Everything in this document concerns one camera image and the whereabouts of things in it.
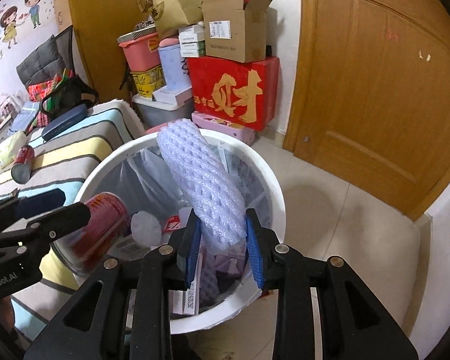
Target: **wooden door frame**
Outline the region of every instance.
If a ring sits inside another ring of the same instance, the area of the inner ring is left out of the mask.
[[[295,83],[292,106],[290,108],[287,130],[283,141],[283,148],[289,152],[295,151],[295,145],[299,139],[302,114],[307,101],[308,86],[310,85],[317,27],[317,2],[318,0],[301,0],[300,38]],[[404,214],[413,221],[420,218],[449,183],[450,166],[430,192],[411,211],[404,212]]]

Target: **black bag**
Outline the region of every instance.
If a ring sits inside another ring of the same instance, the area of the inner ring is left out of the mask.
[[[52,109],[46,111],[44,104],[51,99]],[[79,76],[60,83],[40,102],[40,111],[54,120],[77,105],[85,104],[87,108],[98,103],[98,92],[85,84]]]

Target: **white wall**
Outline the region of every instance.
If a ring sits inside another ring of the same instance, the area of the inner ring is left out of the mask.
[[[424,359],[450,326],[450,184],[429,207],[430,262],[422,304],[410,340]]]
[[[58,33],[55,21],[53,0],[41,0],[40,22],[41,25],[34,28],[30,17],[29,8],[25,6],[24,0],[2,0],[0,2],[0,18],[3,12],[11,6],[18,8],[17,23],[17,44],[8,43],[0,39],[0,103],[3,100],[1,93],[13,94],[18,90],[25,92],[25,87],[20,81],[16,68],[17,66],[40,44],[45,42],[51,35]],[[3,38],[4,30],[0,27],[0,38]]]
[[[275,118],[270,125],[279,132],[287,129],[299,52],[300,0],[273,0],[267,16],[267,44],[280,58],[280,76]]]

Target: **striped blanket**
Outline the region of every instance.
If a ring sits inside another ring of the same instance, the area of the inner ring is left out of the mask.
[[[30,181],[15,183],[10,167],[0,173],[0,199],[15,188],[19,196],[33,196],[60,188],[66,196],[65,205],[72,204],[89,174],[113,150],[144,135],[145,130],[127,103],[113,100],[89,110],[82,122],[70,127],[57,137],[44,142],[42,130],[30,134],[29,144],[35,150],[35,161]],[[18,222],[14,228],[23,228]],[[46,323],[55,315],[78,288],[72,273],[51,251],[42,259],[41,282],[12,296],[15,309],[15,327],[22,339],[35,339]]]

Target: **pink storage box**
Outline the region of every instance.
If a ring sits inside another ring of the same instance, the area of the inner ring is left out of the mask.
[[[119,43],[131,71],[147,71],[160,64],[158,33]]]
[[[248,127],[240,126],[237,123],[220,119],[195,111],[192,114],[192,121],[200,128],[222,132],[230,137],[237,138],[247,145],[251,145],[255,140],[255,131]]]

